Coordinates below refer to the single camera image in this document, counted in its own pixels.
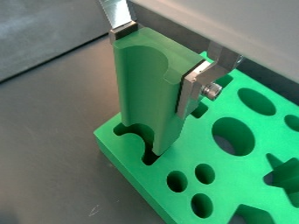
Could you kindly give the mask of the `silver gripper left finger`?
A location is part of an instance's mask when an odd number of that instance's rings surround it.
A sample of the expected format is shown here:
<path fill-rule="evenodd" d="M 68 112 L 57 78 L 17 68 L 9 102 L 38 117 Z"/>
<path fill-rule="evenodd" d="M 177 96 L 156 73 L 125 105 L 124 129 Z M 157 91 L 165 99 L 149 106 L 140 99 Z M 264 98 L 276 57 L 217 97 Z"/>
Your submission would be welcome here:
<path fill-rule="evenodd" d="M 99 0 L 99 2 L 111 25 L 108 36 L 109 42 L 113 43 L 137 30 L 137 23 L 132 19 L 127 0 Z"/>

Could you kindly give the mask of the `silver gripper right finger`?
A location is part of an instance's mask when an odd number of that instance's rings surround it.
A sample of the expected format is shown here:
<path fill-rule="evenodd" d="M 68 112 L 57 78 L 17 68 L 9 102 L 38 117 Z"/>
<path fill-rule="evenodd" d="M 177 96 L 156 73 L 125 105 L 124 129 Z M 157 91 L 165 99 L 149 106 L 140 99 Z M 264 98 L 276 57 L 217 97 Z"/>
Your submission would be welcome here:
<path fill-rule="evenodd" d="M 221 86 L 215 80 L 228 74 L 240 64 L 244 57 L 216 42 L 209 42 L 208 58 L 184 75 L 176 115 L 184 119 L 197 108 L 201 97 L 215 100 L 220 95 Z"/>

